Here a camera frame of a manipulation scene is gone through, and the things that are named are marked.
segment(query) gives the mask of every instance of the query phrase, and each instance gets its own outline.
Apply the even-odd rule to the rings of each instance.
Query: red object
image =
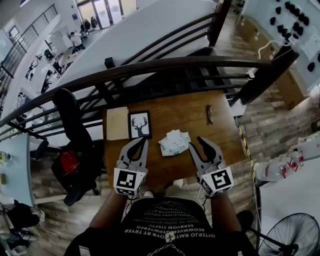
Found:
[[[62,168],[66,172],[64,175],[72,174],[78,171],[78,157],[74,151],[62,152],[60,155]]]

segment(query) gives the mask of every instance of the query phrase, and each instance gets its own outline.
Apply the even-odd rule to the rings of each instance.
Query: person sitting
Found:
[[[71,32],[70,36],[71,42],[77,48],[78,51],[86,49],[86,47],[82,44],[81,34]]]

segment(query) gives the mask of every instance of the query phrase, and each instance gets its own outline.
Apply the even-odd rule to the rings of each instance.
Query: picture frame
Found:
[[[128,130],[130,140],[138,138],[152,139],[149,110],[129,112]]]

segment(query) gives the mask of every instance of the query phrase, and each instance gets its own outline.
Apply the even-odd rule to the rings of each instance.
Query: wooden table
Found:
[[[213,124],[208,125],[206,106],[212,106]],[[245,159],[239,130],[231,114],[229,104],[222,91],[207,91],[147,100],[129,104],[129,112],[150,111],[152,139],[146,167],[149,172],[145,184],[148,187],[168,184],[174,180],[193,176],[197,168],[193,165],[188,150],[175,156],[162,156],[158,141],[171,130],[189,132],[191,142],[203,155],[197,136],[216,143],[222,150],[227,165]],[[109,185],[113,188],[114,167],[124,145],[124,140],[106,140],[107,118],[103,115],[104,156]]]

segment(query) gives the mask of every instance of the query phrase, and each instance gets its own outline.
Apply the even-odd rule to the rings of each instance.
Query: wooden handrail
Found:
[[[186,56],[176,58],[165,58],[158,60],[150,60],[138,62],[123,66],[117,66],[108,70],[90,74],[76,80],[67,82],[59,87],[56,87],[42,95],[34,98],[26,104],[20,106],[2,120],[0,127],[8,122],[16,119],[22,114],[43,105],[53,99],[54,94],[61,88],[66,88],[71,92],[76,92],[96,84],[105,83],[114,79],[132,77],[142,74],[160,72],[170,69],[187,69],[194,67],[250,67],[250,68],[270,68],[275,66],[270,60],[262,60],[256,58],[241,58],[231,56]]]

